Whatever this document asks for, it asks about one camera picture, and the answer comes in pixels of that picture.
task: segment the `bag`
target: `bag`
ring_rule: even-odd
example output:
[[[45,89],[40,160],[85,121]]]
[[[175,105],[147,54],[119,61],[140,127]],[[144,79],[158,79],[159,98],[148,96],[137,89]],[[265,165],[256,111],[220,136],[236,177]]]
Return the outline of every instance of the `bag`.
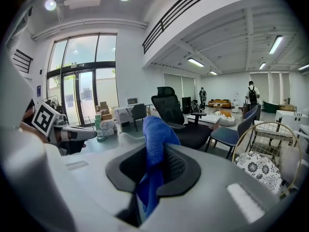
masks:
[[[256,92],[254,90],[254,86],[253,86],[253,89],[250,89],[250,87],[248,87],[248,89],[249,89],[249,101],[251,103],[257,102],[257,95],[256,95]]]

